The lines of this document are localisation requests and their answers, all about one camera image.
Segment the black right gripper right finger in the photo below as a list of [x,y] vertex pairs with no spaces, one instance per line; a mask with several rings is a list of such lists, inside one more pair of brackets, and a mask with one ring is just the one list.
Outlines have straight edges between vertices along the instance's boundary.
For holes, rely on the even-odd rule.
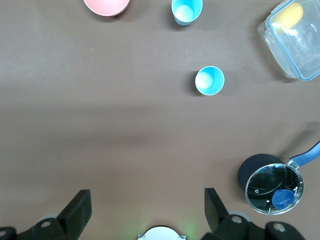
[[210,228],[203,240],[303,240],[292,225],[270,221],[264,228],[239,214],[230,214],[214,188],[204,189],[204,212]]

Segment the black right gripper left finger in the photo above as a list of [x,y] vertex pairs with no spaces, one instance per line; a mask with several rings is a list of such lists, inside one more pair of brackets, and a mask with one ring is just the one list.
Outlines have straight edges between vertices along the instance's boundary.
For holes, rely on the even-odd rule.
[[18,233],[12,226],[0,228],[2,240],[77,240],[92,216],[91,191],[80,190],[56,216],[40,220]]

